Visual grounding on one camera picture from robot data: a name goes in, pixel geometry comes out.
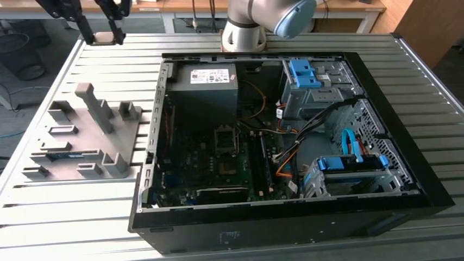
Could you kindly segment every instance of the blue plastic latch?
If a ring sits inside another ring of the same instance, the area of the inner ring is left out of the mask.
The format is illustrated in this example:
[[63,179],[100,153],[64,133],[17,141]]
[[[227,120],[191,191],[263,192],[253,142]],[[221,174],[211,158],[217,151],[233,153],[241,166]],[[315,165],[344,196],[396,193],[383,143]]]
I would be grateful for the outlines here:
[[299,88],[320,88],[321,83],[316,80],[313,74],[315,68],[311,67],[308,60],[289,60],[289,67],[296,80],[296,87]]
[[320,170],[325,170],[327,169],[325,163],[324,163],[324,159],[319,159],[317,160],[317,165],[319,165],[319,169]]
[[383,164],[383,166],[387,168],[388,164],[389,164],[387,156],[385,155],[380,155],[379,156],[379,160],[380,160],[380,163]]
[[343,170],[345,168],[340,157],[328,157],[321,160],[325,163],[327,170]]

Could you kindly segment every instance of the ram slot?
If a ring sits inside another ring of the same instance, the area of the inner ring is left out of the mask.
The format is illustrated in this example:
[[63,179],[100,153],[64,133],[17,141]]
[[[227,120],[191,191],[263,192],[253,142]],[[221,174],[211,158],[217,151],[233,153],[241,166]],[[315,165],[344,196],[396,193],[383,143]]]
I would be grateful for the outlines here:
[[265,154],[263,154],[261,142],[256,136],[248,137],[248,153],[253,178],[253,189],[256,196],[264,196],[269,193],[269,187],[265,174]]

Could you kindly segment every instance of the yellow wire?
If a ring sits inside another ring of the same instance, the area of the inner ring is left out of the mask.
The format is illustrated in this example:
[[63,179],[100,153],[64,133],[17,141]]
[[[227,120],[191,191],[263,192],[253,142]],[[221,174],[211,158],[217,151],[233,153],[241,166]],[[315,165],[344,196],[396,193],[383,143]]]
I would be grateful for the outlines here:
[[295,156],[296,153],[297,153],[297,150],[293,151],[293,153],[292,153],[292,154],[289,155],[289,157],[285,159],[283,165],[280,166],[280,168],[279,168],[279,170],[277,170],[277,172],[276,172],[276,176],[288,175],[288,174],[284,174],[284,173],[280,173],[280,172],[281,172],[281,170],[283,170],[285,164],[289,162],[289,160],[292,159],[292,157]]
[[257,113],[255,113],[252,116],[247,116],[247,117],[239,118],[239,120],[248,120],[248,119],[255,118],[256,116],[259,116],[260,113],[264,111],[264,108],[267,106],[267,97],[264,96],[264,93],[263,93],[261,89],[255,84],[252,84],[247,80],[241,80],[241,82],[244,82],[244,83],[249,84],[251,86],[253,86],[253,88],[256,89],[256,91],[260,93],[260,95],[263,97],[263,106],[261,106],[260,111]]

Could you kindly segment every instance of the floor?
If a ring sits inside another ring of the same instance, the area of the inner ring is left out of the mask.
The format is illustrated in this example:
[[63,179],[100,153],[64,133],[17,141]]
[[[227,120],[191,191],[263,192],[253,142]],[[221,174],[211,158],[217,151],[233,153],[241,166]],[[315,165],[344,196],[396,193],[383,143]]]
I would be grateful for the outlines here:
[[[52,43],[45,48],[37,50],[47,72],[39,79],[23,82],[16,79],[15,75],[0,64],[0,83],[7,86],[9,92],[15,92],[25,87],[51,86],[72,46],[76,43],[79,37],[76,30],[64,29],[59,20],[44,20],[43,22],[52,39]],[[96,32],[108,30],[105,21],[89,20],[89,22]],[[223,28],[224,24],[224,21],[217,21],[217,28]],[[201,19],[200,31],[209,32],[209,26],[211,20]],[[161,19],[127,19],[124,31],[127,33],[164,33]],[[185,27],[183,20],[176,20],[176,31],[179,33],[192,33],[193,29]],[[464,54],[459,55],[457,50],[451,49],[433,71],[457,98],[464,101],[464,75],[457,73],[464,71]],[[20,111],[17,112],[8,111],[0,106],[0,137],[27,129],[45,94],[47,89],[29,89],[15,94],[12,99],[20,103]],[[20,139],[21,135],[0,138],[0,157],[12,155]],[[0,161],[0,172],[5,163],[5,161]]]

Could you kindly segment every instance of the orange wire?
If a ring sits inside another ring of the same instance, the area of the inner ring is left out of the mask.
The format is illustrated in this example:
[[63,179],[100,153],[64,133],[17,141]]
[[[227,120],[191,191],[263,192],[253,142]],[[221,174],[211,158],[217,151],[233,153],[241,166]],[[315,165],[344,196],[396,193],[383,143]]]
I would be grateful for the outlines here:
[[369,154],[368,149],[365,148],[361,139],[360,139],[360,138],[356,138],[356,140],[357,140],[357,142],[359,142],[359,144],[360,144],[360,147],[361,147],[361,150],[363,150],[363,154]]
[[292,177],[291,174],[285,174],[285,173],[280,173],[280,172],[281,172],[281,170],[283,170],[285,164],[287,164],[287,163],[289,162],[289,160],[293,158],[293,156],[295,156],[296,153],[297,153],[297,150],[293,151],[293,153],[292,153],[292,154],[289,155],[289,157],[285,159],[283,165],[280,166],[280,168],[279,168],[279,170],[277,170],[277,172],[276,172],[276,176]]
[[281,119],[277,121],[277,131],[279,131],[279,132],[287,132],[287,130],[281,129],[281,127],[280,127],[281,121],[283,121]]

